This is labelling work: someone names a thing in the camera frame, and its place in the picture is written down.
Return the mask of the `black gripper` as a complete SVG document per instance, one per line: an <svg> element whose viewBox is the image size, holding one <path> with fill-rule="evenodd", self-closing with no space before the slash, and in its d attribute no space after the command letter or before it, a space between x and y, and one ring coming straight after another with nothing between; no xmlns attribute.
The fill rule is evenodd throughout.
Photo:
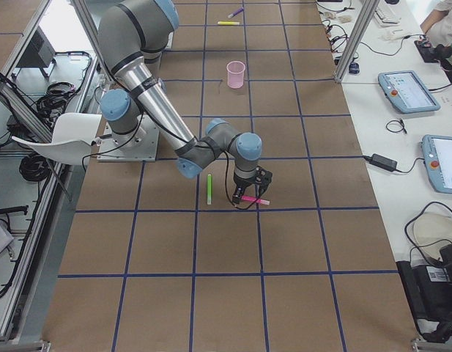
<svg viewBox="0 0 452 352"><path fill-rule="evenodd" d="M242 197L245 195L246 188L252 185L259 187L258 196L261 198L271 184L272 178L272 172L261 166L257 166L253 170L247 172L235 169L233 180L236 188L232 195L232 203L234 205L239 205Z"/></svg>

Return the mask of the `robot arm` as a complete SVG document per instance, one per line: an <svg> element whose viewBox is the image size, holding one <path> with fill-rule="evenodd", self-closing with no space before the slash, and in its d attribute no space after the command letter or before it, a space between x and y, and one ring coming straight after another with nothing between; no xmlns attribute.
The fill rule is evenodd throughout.
<svg viewBox="0 0 452 352"><path fill-rule="evenodd" d="M179 26L171 1L122 1L102 16L97 40L102 60L113 77L140 104L177 154L177 168L194 178L221 154L234 157L234 193L228 201L237 207L249 186L261 197L272 182L272 172L259 165L262 140L255 133L240 133L227 121L213 119L197 139L149 70L144 55L159 54L168 36Z"/></svg>

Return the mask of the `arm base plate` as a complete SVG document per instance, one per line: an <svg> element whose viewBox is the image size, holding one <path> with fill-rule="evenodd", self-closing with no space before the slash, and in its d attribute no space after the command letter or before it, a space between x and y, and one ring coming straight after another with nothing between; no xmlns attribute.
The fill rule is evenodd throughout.
<svg viewBox="0 0 452 352"><path fill-rule="evenodd" d="M153 162L158 150L159 129L146 115L138 115L141 123L136 132L119 135L111 130L108 122L105 123L104 134L110 134L100 143L96 155L100 162Z"/></svg>

